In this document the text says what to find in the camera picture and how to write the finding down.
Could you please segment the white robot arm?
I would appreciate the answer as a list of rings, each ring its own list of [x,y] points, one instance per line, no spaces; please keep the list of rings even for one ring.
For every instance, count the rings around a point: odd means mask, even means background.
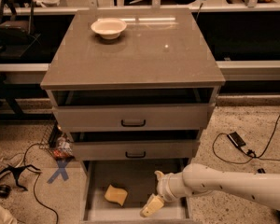
[[[150,217],[165,203],[180,198],[222,191],[280,211],[280,174],[223,172],[192,163],[179,173],[156,171],[157,195],[152,194],[140,215]]]

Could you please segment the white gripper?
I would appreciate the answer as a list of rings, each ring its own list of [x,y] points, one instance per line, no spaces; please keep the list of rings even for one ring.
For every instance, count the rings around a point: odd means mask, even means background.
[[[190,196],[190,188],[185,185],[182,173],[164,174],[162,171],[155,171],[154,174],[158,180],[156,187],[158,195],[150,195],[140,211],[141,217],[150,217],[162,209],[164,201],[170,203]]]

